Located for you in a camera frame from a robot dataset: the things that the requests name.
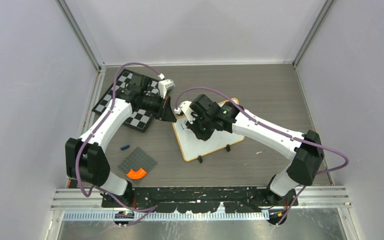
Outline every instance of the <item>gray baseplate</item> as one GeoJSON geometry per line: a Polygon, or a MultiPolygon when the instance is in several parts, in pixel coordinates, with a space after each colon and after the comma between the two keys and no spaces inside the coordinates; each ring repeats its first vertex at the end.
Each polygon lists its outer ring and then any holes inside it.
{"type": "MultiPolygon", "coordinates": [[[[143,151],[142,148],[136,147],[136,149],[133,150],[133,152],[119,165],[119,167],[125,174],[130,172],[130,169],[138,171],[142,168],[147,172],[146,175],[148,175],[156,165],[157,161],[143,151]]],[[[139,184],[144,178],[139,180],[130,179],[130,181],[135,184],[139,184]]]]}

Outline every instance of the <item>orange button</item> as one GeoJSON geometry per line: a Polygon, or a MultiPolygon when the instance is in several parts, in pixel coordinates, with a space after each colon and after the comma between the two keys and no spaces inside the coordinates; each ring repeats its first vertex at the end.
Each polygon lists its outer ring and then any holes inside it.
{"type": "Polygon", "coordinates": [[[133,171],[133,169],[130,169],[126,175],[130,179],[139,180],[147,175],[147,171],[145,171],[142,167],[138,171],[133,171]]]}

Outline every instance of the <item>orange border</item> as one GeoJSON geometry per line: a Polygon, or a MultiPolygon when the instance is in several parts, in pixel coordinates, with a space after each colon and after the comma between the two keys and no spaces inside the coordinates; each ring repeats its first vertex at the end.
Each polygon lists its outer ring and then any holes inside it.
{"type": "MultiPolygon", "coordinates": [[[[239,100],[238,100],[236,97],[232,97],[231,99],[232,99],[232,100],[236,100],[237,104],[239,104],[239,100]]],[[[228,100],[221,101],[221,102],[219,102],[218,104],[220,105],[220,104],[224,104],[224,103],[226,103],[226,102],[228,102],[228,100]]],[[[179,116],[179,117],[177,117],[176,119],[179,120],[179,119],[182,119],[182,118],[184,118],[184,117],[185,117],[185,116],[183,115],[183,116],[179,116]]],[[[198,157],[195,157],[195,158],[192,158],[192,159],[186,159],[186,158],[185,158],[185,154],[183,153],[182,145],[180,144],[179,136],[178,136],[178,133],[177,133],[177,131],[176,131],[175,123],[174,123],[174,122],[172,123],[172,126],[173,126],[173,130],[174,130],[174,134],[176,134],[177,143],[178,143],[178,145],[179,145],[180,152],[181,152],[181,156],[183,157],[183,160],[185,160],[186,162],[190,162],[190,161],[192,161],[192,160],[198,159],[198,157]]],[[[239,140],[239,141],[236,141],[236,142],[232,143],[231,145],[240,143],[240,142],[242,142],[244,139],[245,139],[245,137],[243,137],[242,140],[239,140]]],[[[212,153],[214,153],[214,152],[217,152],[217,151],[222,150],[222,149],[225,149],[225,148],[226,148],[226,147],[220,147],[219,149],[216,149],[216,150],[214,150],[214,151],[210,151],[210,152],[207,152],[207,153],[205,153],[205,154],[202,154],[201,157],[206,156],[206,155],[208,155],[208,154],[212,154],[212,153]]]]}

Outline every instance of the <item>blue object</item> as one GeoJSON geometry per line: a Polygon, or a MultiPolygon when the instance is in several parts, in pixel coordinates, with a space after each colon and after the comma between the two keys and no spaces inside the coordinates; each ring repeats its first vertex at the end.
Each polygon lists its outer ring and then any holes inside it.
{"type": "Polygon", "coordinates": [[[121,149],[122,151],[124,151],[124,150],[126,150],[126,149],[128,149],[128,148],[130,148],[130,145],[126,145],[126,146],[122,146],[122,147],[120,147],[120,149],[121,149]]]}

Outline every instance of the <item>robotic arm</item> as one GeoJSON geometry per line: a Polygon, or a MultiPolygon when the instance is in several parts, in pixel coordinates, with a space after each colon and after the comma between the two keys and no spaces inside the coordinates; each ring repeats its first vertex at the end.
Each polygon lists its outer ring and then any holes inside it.
{"type": "Polygon", "coordinates": [[[110,100],[105,112],[88,131],[79,139],[70,138],[66,142],[65,162],[67,175],[70,178],[76,178],[76,156],[79,154],[81,145],[92,134],[80,157],[81,180],[118,196],[125,194],[131,183],[111,172],[104,153],[116,131],[134,111],[139,109],[151,111],[160,121],[176,122],[176,117],[171,110],[171,99],[167,95],[167,91],[174,87],[173,81],[168,79],[158,82],[159,94],[147,92],[151,81],[147,76],[133,74],[129,85],[116,91],[112,110],[110,106],[113,100],[110,100]],[[98,125],[100,125],[98,131],[93,133],[98,125]]]}
{"type": "Polygon", "coordinates": [[[264,123],[276,130],[292,135],[292,138],[275,133],[251,121],[231,102],[219,106],[206,95],[201,94],[192,102],[183,101],[174,110],[178,115],[187,118],[186,127],[197,139],[206,141],[216,131],[227,131],[252,138],[270,148],[278,151],[291,161],[279,174],[273,176],[265,192],[265,201],[277,204],[278,201],[298,185],[309,186],[313,184],[314,177],[323,161],[323,150],[314,146],[293,140],[293,137],[320,144],[319,135],[309,130],[306,134],[291,131],[271,122],[263,120],[250,111],[242,109],[253,116],[260,123],[264,123]]]}

